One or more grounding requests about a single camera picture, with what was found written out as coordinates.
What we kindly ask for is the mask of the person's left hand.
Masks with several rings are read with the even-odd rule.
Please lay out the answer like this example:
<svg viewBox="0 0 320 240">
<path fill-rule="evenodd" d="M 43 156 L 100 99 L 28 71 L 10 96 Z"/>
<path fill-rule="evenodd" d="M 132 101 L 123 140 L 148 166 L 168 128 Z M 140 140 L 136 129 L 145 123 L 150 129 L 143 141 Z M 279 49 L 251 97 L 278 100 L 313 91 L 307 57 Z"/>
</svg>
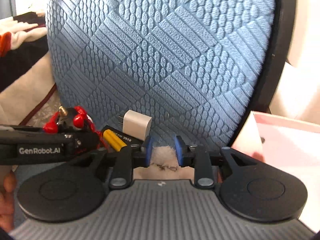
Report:
<svg viewBox="0 0 320 240">
<path fill-rule="evenodd" d="M 15 211 L 15 201 L 14 201 L 14 191 L 17 186 L 17 180 L 14 172 L 10 171 L 3 181 L 4 190 L 1 191 L 1 205 L 0 205 L 0 215 L 1 215 L 1 228 L 5 232 L 10 232 L 14 229 L 14 211 Z"/>
</svg>

